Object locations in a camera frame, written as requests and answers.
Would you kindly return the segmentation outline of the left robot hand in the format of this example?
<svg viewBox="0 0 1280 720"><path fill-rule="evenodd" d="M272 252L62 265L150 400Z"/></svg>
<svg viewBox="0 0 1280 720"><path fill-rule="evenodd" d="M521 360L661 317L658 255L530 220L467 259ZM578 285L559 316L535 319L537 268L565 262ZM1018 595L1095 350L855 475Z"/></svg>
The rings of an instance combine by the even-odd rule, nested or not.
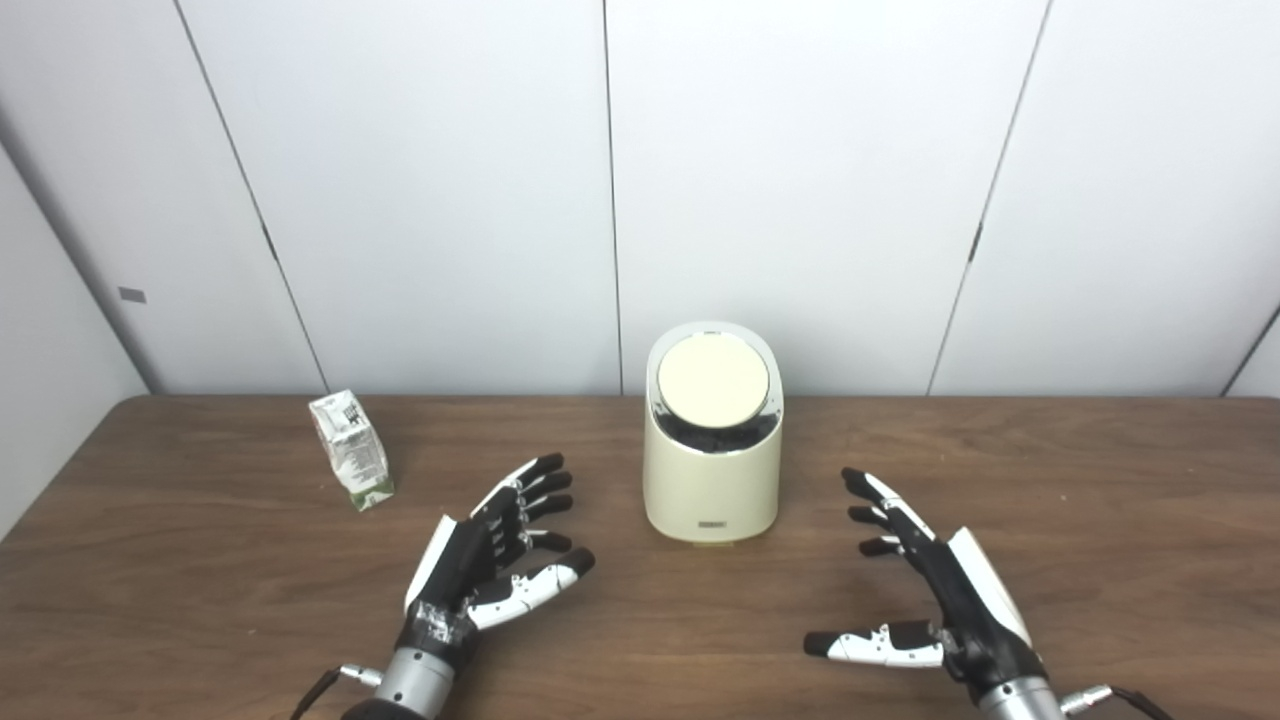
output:
<svg viewBox="0 0 1280 720"><path fill-rule="evenodd" d="M562 534L532 528L573 506L562 454L535 457L495 486L462 520L440 519L404 596L397 650L471 662L484 630L521 618L580 582L594 553Z"/></svg>

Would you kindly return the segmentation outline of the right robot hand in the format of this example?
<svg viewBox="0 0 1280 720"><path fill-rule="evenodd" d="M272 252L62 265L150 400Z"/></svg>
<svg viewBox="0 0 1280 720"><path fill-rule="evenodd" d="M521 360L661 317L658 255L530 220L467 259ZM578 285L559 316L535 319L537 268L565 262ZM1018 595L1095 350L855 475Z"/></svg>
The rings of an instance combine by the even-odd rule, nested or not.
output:
<svg viewBox="0 0 1280 720"><path fill-rule="evenodd" d="M942 667L968 688L973 702L1015 682L1048 680L1018 606L968 528L940 539L879 478L855 468L844 468L841 477L847 492L864 502L849 509L850 519L882 529L859 544L860 552L905 559L924 578L941 621L809 632L803 642L806 655L883 667Z"/></svg>

